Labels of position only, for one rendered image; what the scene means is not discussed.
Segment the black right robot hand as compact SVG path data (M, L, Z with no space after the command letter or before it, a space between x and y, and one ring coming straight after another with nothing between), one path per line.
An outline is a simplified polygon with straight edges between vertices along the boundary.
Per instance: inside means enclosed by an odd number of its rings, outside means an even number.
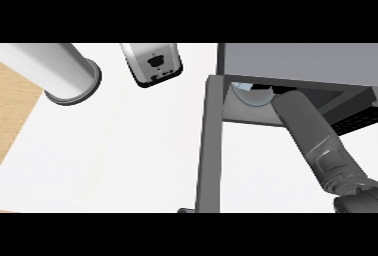
M288 91L294 91L296 87L254 84L253 90L271 90L277 95L279 95Z

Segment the glass microwave turntable plate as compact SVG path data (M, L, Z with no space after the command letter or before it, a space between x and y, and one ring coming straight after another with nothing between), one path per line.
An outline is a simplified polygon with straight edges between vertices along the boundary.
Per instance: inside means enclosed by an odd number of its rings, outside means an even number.
M240 100L253 107L262 107L268 105L275 96L272 89L244 90L244 89L235 88L234 92Z

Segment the grey microwave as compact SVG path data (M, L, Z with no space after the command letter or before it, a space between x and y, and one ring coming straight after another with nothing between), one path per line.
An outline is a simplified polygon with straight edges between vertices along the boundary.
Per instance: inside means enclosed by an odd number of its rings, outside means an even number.
M253 107L240 100L232 86L240 82L296 87L340 135L378 123L375 43L222 43L216 74L228 122L282 125L272 101Z

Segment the dark grey microwave door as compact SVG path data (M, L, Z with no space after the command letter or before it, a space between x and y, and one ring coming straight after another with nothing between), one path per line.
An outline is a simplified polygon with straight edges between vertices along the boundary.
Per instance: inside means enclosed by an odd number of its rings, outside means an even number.
M206 82L195 208L181 208L179 213L220 212L223 95L223 77L210 75Z

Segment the white cylinder with grey rim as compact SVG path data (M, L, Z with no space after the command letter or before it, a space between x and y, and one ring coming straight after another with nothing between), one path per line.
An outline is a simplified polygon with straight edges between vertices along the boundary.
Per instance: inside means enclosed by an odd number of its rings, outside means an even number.
M43 88L58 105L82 103L99 88L101 68L71 43L0 43L0 62Z

